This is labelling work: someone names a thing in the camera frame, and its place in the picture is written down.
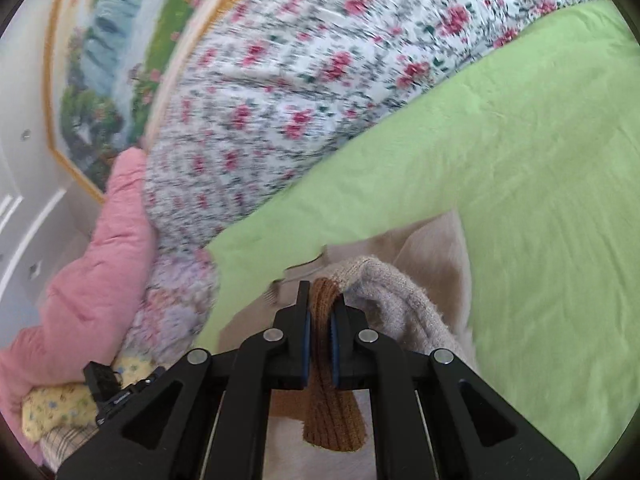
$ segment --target beige cloth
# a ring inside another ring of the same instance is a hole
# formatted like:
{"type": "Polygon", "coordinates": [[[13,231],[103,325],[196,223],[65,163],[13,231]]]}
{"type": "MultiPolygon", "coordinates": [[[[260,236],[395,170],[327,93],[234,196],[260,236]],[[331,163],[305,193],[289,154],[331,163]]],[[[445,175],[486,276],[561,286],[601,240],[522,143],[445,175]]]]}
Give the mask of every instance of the beige cloth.
{"type": "Polygon", "coordinates": [[[270,327],[279,309],[296,302],[301,280],[313,281],[325,267],[356,256],[375,256],[392,264],[423,288],[462,346],[469,363],[475,364],[475,351],[467,328],[471,268],[462,222],[455,210],[367,240],[326,246],[312,262],[287,269],[283,280],[273,282],[223,328],[218,351],[238,348],[249,336],[270,327]]]}

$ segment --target bed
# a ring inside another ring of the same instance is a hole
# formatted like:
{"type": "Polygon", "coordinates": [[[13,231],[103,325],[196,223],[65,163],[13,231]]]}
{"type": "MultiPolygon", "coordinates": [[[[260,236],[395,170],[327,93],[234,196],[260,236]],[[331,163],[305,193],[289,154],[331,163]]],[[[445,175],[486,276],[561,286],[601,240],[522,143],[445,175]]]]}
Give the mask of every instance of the bed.
{"type": "Polygon", "coordinates": [[[640,46],[615,2],[545,17],[225,230],[199,344],[324,244],[455,207],[482,376],[582,478],[637,478],[640,46]]]}

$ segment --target pink blanket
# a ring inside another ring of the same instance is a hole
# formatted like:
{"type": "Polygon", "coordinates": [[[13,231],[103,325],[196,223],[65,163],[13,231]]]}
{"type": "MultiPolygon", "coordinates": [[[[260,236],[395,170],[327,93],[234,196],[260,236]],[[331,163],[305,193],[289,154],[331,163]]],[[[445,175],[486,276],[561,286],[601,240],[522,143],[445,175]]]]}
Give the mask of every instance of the pink blanket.
{"type": "Polygon", "coordinates": [[[89,361],[110,364],[143,299],[156,252],[142,203],[145,166],[136,148],[117,158],[86,253],[52,280],[42,325],[0,351],[0,412],[38,464],[39,449],[20,430],[22,398],[35,386],[83,381],[89,361]]]}

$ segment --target landscape painting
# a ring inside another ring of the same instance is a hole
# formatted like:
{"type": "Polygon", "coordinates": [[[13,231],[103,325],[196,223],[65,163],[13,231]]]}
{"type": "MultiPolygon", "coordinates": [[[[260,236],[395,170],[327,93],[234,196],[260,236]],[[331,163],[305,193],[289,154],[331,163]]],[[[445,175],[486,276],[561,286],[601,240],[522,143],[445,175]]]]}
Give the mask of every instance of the landscape painting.
{"type": "Polygon", "coordinates": [[[172,52],[201,0],[57,0],[46,54],[56,158],[104,191],[136,145],[172,52]]]}

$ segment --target metal screw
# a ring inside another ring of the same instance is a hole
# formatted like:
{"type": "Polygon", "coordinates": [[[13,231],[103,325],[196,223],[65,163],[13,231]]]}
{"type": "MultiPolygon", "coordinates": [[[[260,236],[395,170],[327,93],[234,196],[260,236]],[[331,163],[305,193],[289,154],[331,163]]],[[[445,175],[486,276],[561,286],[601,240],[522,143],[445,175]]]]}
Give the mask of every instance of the metal screw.
{"type": "Polygon", "coordinates": [[[433,353],[433,358],[436,359],[441,365],[448,365],[453,361],[453,352],[451,350],[447,350],[446,348],[438,348],[433,353]]]}
{"type": "Polygon", "coordinates": [[[262,334],[265,340],[270,342],[280,341],[284,337],[284,333],[279,328],[268,328],[262,334]]]}
{"type": "Polygon", "coordinates": [[[204,361],[207,360],[209,355],[202,349],[196,348],[195,350],[191,350],[187,355],[187,361],[192,365],[201,365],[204,361]]]}
{"type": "Polygon", "coordinates": [[[362,341],[363,343],[373,343],[374,341],[378,340],[378,332],[370,328],[360,330],[358,339],[360,339],[360,341],[362,341]]]}
{"type": "Polygon", "coordinates": [[[29,267],[29,281],[35,280],[42,271],[42,260],[34,263],[31,267],[29,267]]]}

